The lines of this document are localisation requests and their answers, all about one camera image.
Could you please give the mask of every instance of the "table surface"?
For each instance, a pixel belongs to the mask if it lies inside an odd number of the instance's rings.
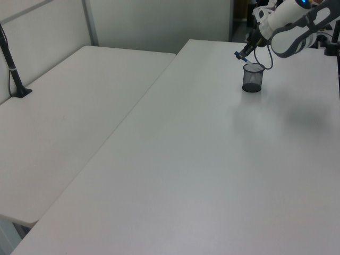
[[[275,57],[250,94],[243,46],[190,40],[13,255],[336,254],[336,58]]]
[[[0,106],[0,217],[31,226],[174,54],[83,47]]]

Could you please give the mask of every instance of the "wall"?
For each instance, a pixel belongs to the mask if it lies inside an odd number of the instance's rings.
[[[3,28],[24,86],[81,47],[91,45],[82,0],[48,1]],[[0,52],[0,104],[9,98],[7,80],[8,67]]]
[[[45,0],[1,0],[0,23],[43,2]]]
[[[189,39],[228,41],[231,0],[86,0],[99,46],[178,53]]]

